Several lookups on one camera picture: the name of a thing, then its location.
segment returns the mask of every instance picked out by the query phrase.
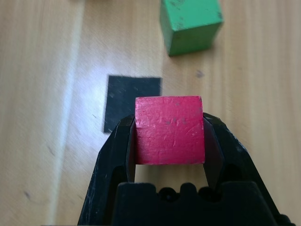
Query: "scratch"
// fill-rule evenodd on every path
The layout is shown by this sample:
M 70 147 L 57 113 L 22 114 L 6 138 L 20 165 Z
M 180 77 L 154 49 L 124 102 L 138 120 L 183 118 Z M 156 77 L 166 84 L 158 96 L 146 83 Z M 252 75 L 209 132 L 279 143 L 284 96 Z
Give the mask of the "scratch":
M 48 148 L 49 152 L 50 152 L 53 156 L 55 156 L 55 153 L 53 152 L 53 150 L 51 149 L 51 147 L 50 147 L 49 145 L 47 145 L 47 148 Z

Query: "dark spot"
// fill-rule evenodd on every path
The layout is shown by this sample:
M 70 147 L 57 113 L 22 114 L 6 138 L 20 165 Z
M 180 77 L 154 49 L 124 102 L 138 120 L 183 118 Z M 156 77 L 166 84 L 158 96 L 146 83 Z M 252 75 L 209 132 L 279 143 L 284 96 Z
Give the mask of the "dark spot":
M 49 152 L 50 152 L 53 156 L 55 156 L 54 151 L 52 150 L 52 148 L 51 148 L 49 145 L 47 145 L 47 148 L 48 148 Z
M 183 23 L 177 23 L 177 29 L 178 30 L 182 30 L 184 28 L 184 24 Z
M 27 197 L 28 200 L 30 200 L 30 194 L 27 191 L 24 191 L 24 195 Z
M 197 70 L 196 77 L 202 78 L 202 77 L 204 77 L 204 73 L 201 70 Z

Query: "red wooden block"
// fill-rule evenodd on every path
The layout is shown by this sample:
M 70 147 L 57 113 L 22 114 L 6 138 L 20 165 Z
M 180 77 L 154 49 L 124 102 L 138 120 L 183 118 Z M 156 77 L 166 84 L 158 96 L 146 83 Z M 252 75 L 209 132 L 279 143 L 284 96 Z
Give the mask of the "red wooden block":
M 135 103 L 136 164 L 205 162 L 201 97 L 139 97 Z

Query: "green cube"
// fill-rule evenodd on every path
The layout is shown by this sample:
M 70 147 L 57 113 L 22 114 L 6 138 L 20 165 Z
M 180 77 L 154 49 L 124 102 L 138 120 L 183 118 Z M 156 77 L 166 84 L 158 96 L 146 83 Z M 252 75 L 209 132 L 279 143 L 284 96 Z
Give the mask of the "green cube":
M 160 23 L 169 56 L 210 48 L 223 23 L 218 0 L 161 0 Z

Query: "wood grain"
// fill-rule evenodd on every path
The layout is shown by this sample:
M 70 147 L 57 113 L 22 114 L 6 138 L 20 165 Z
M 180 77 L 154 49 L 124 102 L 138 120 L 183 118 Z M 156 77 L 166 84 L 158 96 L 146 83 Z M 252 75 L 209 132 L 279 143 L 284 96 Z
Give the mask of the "wood grain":
M 301 224 L 301 1 L 221 0 L 212 49 L 169 58 L 158 0 L 0 0 L 0 225 L 75 225 L 102 133 L 108 74 L 201 95 Z M 140 166 L 157 189 L 202 166 Z

